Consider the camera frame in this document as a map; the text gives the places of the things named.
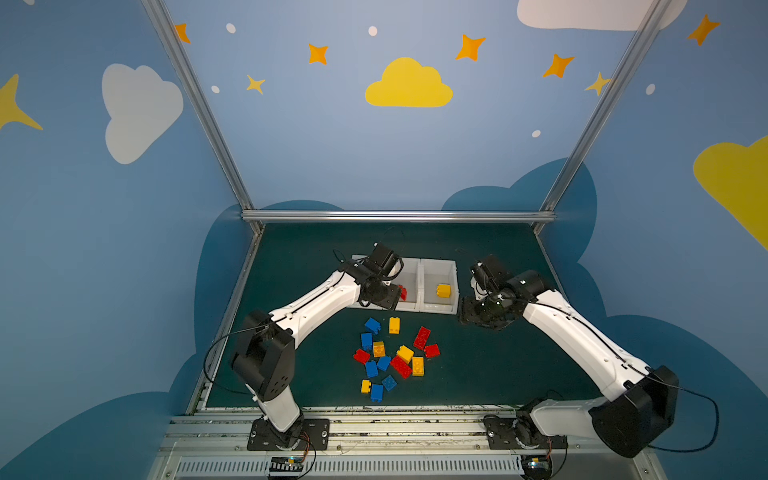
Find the red lego long brick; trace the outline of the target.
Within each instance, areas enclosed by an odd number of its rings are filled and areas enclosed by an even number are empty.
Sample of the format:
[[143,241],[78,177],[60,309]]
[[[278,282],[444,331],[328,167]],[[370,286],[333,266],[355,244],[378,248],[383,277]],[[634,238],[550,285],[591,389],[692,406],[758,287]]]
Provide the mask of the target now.
[[418,330],[418,333],[416,335],[416,338],[413,342],[414,348],[417,350],[423,351],[425,347],[427,346],[427,342],[429,340],[431,334],[431,330],[426,327],[421,327]]

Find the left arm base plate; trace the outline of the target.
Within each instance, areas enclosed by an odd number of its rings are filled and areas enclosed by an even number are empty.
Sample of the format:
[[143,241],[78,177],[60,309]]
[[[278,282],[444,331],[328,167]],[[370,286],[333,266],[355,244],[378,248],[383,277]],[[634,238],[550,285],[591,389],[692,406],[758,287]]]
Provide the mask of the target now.
[[305,419],[300,417],[286,432],[277,428],[265,418],[255,420],[251,425],[246,449],[248,451],[324,451],[328,448],[330,421],[328,419]]

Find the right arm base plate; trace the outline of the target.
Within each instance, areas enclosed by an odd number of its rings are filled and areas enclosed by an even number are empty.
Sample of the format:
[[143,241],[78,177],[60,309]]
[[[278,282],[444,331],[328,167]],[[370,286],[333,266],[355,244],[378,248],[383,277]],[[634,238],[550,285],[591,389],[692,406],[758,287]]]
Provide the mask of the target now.
[[486,438],[491,450],[565,450],[568,448],[564,436],[545,436],[526,417],[500,417],[485,415],[482,419]]

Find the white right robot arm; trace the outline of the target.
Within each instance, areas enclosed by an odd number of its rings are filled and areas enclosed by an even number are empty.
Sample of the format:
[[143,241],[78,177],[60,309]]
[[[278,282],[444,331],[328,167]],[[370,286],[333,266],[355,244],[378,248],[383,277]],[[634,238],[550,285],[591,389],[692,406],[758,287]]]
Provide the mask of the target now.
[[535,271],[512,275],[490,255],[471,267],[473,296],[460,301],[459,319],[492,330],[524,320],[553,340],[593,381],[591,400],[532,401],[513,422],[516,443],[540,448],[549,437],[599,439],[633,458],[674,422],[678,377],[649,367],[590,323]]

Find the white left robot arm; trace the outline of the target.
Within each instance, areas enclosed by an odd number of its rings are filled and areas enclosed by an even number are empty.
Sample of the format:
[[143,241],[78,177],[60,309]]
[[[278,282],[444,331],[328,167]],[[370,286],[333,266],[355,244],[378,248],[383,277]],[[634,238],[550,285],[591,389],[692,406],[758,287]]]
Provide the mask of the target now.
[[271,430],[293,440],[304,417],[290,384],[296,350],[320,325],[356,303],[393,310],[400,300],[394,280],[404,260],[376,244],[362,258],[346,260],[320,285],[297,300],[269,313],[255,310],[245,318],[230,367],[262,410]]

